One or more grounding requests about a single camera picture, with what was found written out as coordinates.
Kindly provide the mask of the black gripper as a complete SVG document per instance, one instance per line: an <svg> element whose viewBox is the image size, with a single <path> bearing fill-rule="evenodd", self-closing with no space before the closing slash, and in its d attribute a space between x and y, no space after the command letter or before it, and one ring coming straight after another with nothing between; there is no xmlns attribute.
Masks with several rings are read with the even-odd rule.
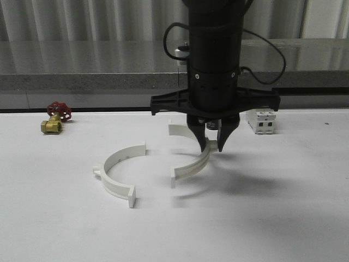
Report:
<svg viewBox="0 0 349 262"><path fill-rule="evenodd" d="M279 109L280 97L276 91L241 88L237 82L236 71L208 74L190 69L187 89L151 97L152 115L161 111L188 114L188 128L201 151L206 147L206 118L222 118L218 128L218 150L221 152L226 140L239 126L240 117L234 114L256 108Z"/></svg>

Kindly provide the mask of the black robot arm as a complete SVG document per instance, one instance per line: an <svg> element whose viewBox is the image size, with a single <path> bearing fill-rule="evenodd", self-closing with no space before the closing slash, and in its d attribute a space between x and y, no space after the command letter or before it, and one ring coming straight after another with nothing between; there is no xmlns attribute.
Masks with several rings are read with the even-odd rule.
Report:
<svg viewBox="0 0 349 262"><path fill-rule="evenodd" d="M244 15L251 1L185 1L189 22L189 53L185 90L151 97L151 112L186 114L186 122L200 148L205 148L206 124L217 126L218 149L239 125L239 114L256 108L278 110L275 91L238 87Z"/></svg>

